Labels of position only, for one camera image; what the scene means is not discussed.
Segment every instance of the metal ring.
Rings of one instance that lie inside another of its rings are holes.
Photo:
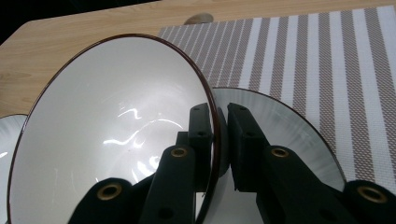
[[[372,187],[360,186],[358,187],[358,193],[361,195],[361,197],[373,203],[385,203],[388,201],[388,198],[385,194]]]
[[[187,155],[187,149],[183,147],[174,148],[171,151],[173,157],[185,157]]]
[[[271,153],[276,156],[276,157],[280,157],[280,158],[285,158],[289,156],[289,152],[283,148],[273,148],[271,150]]]
[[[122,185],[118,182],[113,182],[101,187],[98,190],[96,196],[98,197],[98,199],[102,201],[108,201],[119,196],[121,192],[122,192]]]

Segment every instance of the gray and white placemat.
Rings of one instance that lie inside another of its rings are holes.
[[[396,193],[392,6],[161,29],[213,87],[269,94],[323,135],[347,180]]]

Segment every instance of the wooden table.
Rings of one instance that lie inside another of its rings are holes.
[[[0,46],[0,118],[27,114],[53,75],[75,54],[112,35],[157,35],[208,12],[215,21],[394,5],[396,0],[163,0],[29,21]]]

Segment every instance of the bowl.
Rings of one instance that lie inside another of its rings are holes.
[[[315,127],[292,108],[255,91],[215,88],[213,92],[225,118],[229,103],[248,108],[271,145],[290,148],[322,183],[338,190],[344,188],[346,179],[329,145]],[[235,191],[231,169],[219,179],[205,223],[262,223],[256,193]]]
[[[189,129],[190,109],[204,103],[219,135],[204,76],[158,37],[118,35],[84,49],[54,76],[28,116],[11,168],[9,220],[66,223],[98,181],[135,184],[152,175],[177,132]],[[201,216],[217,181],[218,139],[207,192],[197,197]]]

